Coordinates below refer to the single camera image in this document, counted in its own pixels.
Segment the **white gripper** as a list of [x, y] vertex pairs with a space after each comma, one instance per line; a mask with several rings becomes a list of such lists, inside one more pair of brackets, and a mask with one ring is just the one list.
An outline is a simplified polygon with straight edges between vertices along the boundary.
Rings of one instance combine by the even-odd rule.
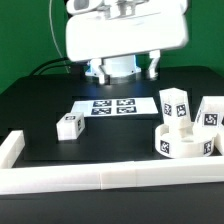
[[102, 59], [149, 52], [149, 78], [155, 79], [159, 50], [188, 42], [187, 8], [188, 0], [68, 0], [67, 56], [91, 60], [99, 83], [107, 84]]

